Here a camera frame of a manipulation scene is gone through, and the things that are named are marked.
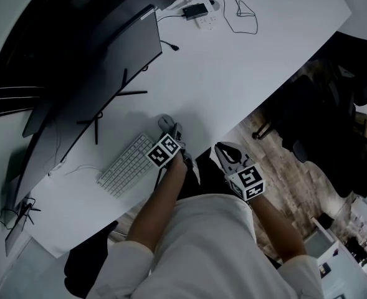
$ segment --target white desk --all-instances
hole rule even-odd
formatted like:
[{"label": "white desk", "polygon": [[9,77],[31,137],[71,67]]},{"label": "white desk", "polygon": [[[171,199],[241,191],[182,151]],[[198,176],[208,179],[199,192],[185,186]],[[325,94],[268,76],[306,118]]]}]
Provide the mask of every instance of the white desk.
[{"label": "white desk", "polygon": [[[180,50],[163,45],[164,54],[127,87],[149,94],[112,101],[99,121],[99,145],[91,126],[67,162],[32,192],[42,212],[32,214],[35,225],[26,229],[50,253],[60,256],[121,216],[151,193],[156,179],[154,169],[114,199],[95,184],[94,169],[63,174],[81,164],[107,169],[142,131],[156,139],[162,113],[182,124],[188,150],[197,156],[279,88],[350,15],[344,0],[245,1],[258,17],[256,36],[233,34],[221,13],[209,32],[180,18],[159,23],[161,38]],[[254,29],[249,18],[234,16],[234,0],[226,4],[233,26]]]}]

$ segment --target power strip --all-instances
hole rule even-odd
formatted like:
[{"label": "power strip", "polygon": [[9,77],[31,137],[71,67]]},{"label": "power strip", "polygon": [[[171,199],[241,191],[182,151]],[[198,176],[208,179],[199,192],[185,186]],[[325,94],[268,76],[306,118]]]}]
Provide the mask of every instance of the power strip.
[{"label": "power strip", "polygon": [[196,18],[196,24],[201,30],[213,30],[217,24],[215,10],[209,0],[201,2],[204,3],[205,7],[207,8],[208,14],[206,16]]}]

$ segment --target person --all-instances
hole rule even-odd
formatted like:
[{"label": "person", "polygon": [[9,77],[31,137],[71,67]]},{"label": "person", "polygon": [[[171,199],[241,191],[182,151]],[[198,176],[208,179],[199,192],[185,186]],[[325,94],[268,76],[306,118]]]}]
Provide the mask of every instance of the person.
[{"label": "person", "polygon": [[[323,298],[300,234],[263,195],[250,207],[235,195],[209,152],[196,160],[200,184],[181,153],[172,159],[87,298]],[[278,270],[256,245],[252,211]]]}]

